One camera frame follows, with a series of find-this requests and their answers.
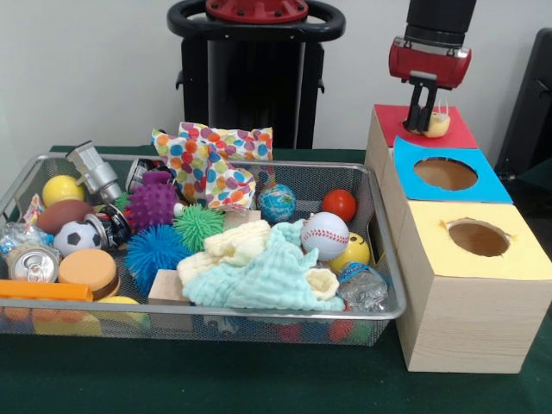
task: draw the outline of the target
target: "baseball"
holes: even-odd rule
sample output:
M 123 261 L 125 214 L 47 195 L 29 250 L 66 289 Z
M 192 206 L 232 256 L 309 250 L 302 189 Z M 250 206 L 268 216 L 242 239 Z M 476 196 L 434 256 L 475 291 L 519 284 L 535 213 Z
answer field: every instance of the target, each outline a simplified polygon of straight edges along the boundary
M 318 248 L 319 260 L 332 260 L 347 248 L 347 224 L 332 213 L 322 212 L 310 216 L 301 229 L 301 244 L 307 252 Z

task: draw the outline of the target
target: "red lid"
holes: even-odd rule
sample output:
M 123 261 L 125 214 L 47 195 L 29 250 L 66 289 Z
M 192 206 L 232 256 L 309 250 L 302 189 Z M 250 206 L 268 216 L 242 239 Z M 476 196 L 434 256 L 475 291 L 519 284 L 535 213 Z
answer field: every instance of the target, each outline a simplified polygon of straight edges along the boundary
M 207 0 L 205 11 L 228 22 L 278 24 L 305 19 L 309 6 L 305 0 Z

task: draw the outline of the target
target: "yellow ball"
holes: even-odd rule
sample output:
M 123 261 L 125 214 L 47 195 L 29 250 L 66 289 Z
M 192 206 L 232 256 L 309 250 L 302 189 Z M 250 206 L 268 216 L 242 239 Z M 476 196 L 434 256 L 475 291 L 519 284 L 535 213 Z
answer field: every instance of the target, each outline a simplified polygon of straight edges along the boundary
M 46 207 L 63 200 L 85 201 L 85 189 L 68 175 L 56 175 L 42 189 L 42 201 Z
M 339 269 L 347 262 L 363 263 L 370 261 L 370 247 L 361 235 L 356 233 L 348 234 L 348 245 L 345 251 L 335 259 L 329 261 L 329 267 L 337 274 Z

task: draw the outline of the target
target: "crumpled towel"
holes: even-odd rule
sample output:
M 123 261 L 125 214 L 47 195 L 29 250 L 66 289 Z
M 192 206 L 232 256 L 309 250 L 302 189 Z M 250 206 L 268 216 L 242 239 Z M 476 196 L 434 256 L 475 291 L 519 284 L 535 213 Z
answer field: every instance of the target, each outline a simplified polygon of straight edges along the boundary
M 276 224 L 267 250 L 244 267 L 222 263 L 190 280 L 183 295 L 203 306 L 342 311 L 342 299 L 319 300 L 306 278 L 317 263 L 318 250 L 303 254 L 303 220 Z
M 267 248 L 270 225 L 264 220 L 244 223 L 204 241 L 204 252 L 182 260 L 177 271 L 182 286 L 219 263 L 246 266 Z

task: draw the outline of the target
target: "brown football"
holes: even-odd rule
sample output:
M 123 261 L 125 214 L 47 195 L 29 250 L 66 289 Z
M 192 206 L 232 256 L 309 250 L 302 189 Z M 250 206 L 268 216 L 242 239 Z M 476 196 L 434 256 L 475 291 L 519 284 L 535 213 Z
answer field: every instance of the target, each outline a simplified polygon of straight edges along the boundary
M 63 200 L 52 204 L 39 217 L 36 224 L 50 235 L 57 235 L 64 224 L 84 220 L 94 209 L 88 203 L 79 200 Z

